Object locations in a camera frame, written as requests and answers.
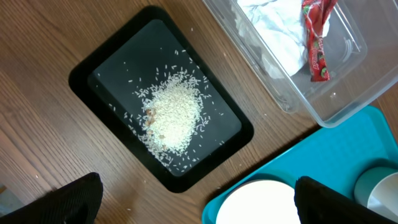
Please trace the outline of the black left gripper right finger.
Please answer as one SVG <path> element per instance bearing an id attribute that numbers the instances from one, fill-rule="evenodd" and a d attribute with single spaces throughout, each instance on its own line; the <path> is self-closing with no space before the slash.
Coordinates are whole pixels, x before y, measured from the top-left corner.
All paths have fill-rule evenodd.
<path id="1" fill-rule="evenodd" d="M 308 176 L 295 183 L 301 224 L 396 224 Z"/>

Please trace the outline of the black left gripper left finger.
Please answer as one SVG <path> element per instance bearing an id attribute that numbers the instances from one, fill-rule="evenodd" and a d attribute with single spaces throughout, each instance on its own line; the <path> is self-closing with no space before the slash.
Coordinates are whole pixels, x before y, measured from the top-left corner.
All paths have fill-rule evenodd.
<path id="1" fill-rule="evenodd" d="M 1 224 L 93 224 L 102 198 L 100 175 L 91 172 L 1 217 Z"/>

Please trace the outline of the pink bowl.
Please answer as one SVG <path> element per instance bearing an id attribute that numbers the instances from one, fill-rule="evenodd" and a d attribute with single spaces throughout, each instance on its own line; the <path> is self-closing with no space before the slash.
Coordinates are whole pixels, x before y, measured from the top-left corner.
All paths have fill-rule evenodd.
<path id="1" fill-rule="evenodd" d="M 293 187 L 276 180 L 254 180 L 233 190 L 216 216 L 220 224 L 300 224 Z"/>

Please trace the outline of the pile of rice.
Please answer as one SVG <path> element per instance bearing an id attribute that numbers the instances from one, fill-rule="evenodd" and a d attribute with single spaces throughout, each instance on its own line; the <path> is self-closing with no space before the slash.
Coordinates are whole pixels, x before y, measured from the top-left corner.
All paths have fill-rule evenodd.
<path id="1" fill-rule="evenodd" d="M 215 93 L 186 49 L 118 50 L 98 69 L 109 107 L 156 162 L 181 176 L 204 156 Z"/>

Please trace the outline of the white napkin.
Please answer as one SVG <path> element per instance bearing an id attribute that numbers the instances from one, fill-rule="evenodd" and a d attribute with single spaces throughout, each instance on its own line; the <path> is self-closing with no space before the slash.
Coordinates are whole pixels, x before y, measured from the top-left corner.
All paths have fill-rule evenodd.
<path id="1" fill-rule="evenodd" d="M 289 76 L 308 64 L 307 31 L 300 0 L 250 1 L 237 4 Z M 323 28 L 327 36 L 330 15 Z"/>

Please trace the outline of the red snack wrapper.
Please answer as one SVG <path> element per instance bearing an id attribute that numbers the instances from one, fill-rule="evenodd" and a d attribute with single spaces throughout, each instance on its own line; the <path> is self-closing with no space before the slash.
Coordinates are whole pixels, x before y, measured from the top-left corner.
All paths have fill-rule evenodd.
<path id="1" fill-rule="evenodd" d="M 304 0 L 302 3 L 312 82 L 325 82 L 330 79 L 323 48 L 323 28 L 337 2 L 337 0 Z"/>

